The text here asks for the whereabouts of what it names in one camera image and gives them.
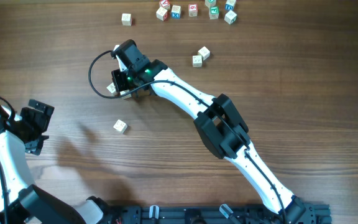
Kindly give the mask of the wooden block green side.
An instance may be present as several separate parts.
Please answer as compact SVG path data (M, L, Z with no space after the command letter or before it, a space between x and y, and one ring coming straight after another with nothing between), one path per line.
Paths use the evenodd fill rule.
M109 84L106 88L110 92L110 94L112 94L112 96L117 95L117 88L114 83Z

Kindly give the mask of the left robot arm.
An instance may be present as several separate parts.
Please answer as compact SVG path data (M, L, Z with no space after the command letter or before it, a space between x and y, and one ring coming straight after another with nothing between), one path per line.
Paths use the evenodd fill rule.
M103 211L96 202L79 206L61 201L36 186L26 154L38 156L54 108L29 100L17 114L11 105L0 105L0 223L99 223Z

